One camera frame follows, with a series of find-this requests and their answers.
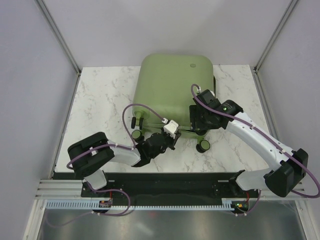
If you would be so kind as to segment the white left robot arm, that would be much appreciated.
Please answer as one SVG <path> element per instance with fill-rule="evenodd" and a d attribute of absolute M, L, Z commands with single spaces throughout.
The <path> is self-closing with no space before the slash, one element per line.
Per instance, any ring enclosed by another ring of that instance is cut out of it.
<path fill-rule="evenodd" d="M 77 179 L 87 181 L 95 194 L 104 197 L 110 191 L 107 177 L 102 170 L 106 163 L 121 163 L 140 168 L 165 153 L 168 148 L 175 149 L 181 132 L 178 130 L 171 135 L 163 128 L 160 130 L 161 132 L 153 133 L 147 139 L 140 130 L 134 130 L 131 136 L 136 143 L 135 148 L 116 144 L 108 140 L 104 132 L 97 132 L 67 149 L 70 162 L 66 167 L 74 171 Z"/>

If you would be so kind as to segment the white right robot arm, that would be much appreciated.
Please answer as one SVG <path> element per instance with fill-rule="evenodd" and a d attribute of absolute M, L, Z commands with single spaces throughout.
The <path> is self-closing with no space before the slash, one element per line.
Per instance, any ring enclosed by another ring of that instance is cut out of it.
<path fill-rule="evenodd" d="M 235 197 L 246 191 L 268 188 L 273 194 L 285 198 L 306 176 L 308 154 L 302 148 L 293 150 L 279 142 L 261 127 L 232 100 L 220 102 L 214 92 L 193 84 L 194 105 L 189 106 L 191 130 L 210 131 L 224 129 L 251 147 L 268 165 L 261 170 L 240 170 L 229 184 Z"/>

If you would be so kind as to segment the green hard-shell suitcase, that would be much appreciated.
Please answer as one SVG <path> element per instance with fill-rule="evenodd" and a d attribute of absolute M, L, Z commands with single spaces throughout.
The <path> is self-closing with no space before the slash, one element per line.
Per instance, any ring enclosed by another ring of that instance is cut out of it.
<path fill-rule="evenodd" d="M 196 139 L 210 148 L 207 131 L 191 131 L 189 107 L 194 105 L 193 84 L 215 91 L 212 62 L 203 55 L 152 53 L 140 66 L 133 97 L 131 128 L 160 132 L 161 117 L 179 124 L 182 138 Z"/>

